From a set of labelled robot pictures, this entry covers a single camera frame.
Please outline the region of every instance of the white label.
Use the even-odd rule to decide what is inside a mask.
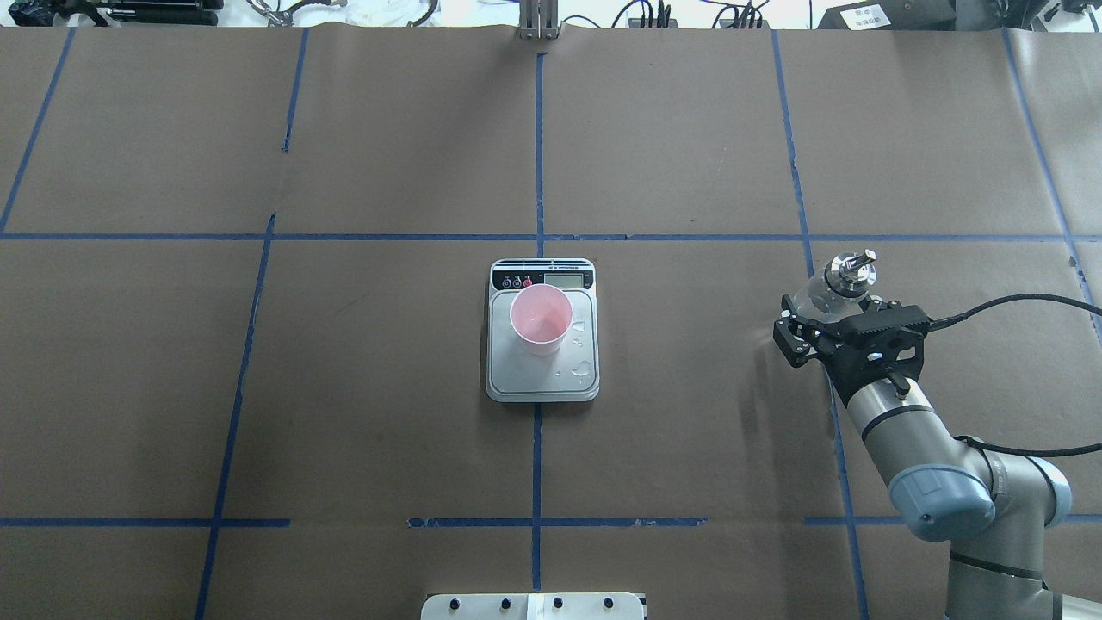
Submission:
[[[841,15],[850,30],[869,30],[882,25],[892,25],[892,21],[884,14],[884,9],[879,4],[842,11]]]

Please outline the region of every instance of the pink cup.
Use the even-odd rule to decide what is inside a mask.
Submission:
[[[532,284],[509,306],[509,323],[529,352],[550,356],[559,350],[574,318],[566,293],[551,284]]]

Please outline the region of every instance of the scale platform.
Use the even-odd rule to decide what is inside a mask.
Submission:
[[[490,267],[486,393],[501,403],[592,401],[601,390],[593,263],[582,258],[518,258]],[[574,309],[559,351],[531,355],[509,324],[509,306],[532,283],[558,285]]]

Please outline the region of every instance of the metal bracket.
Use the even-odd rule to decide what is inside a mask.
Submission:
[[[559,39],[559,0],[520,0],[521,39]]]

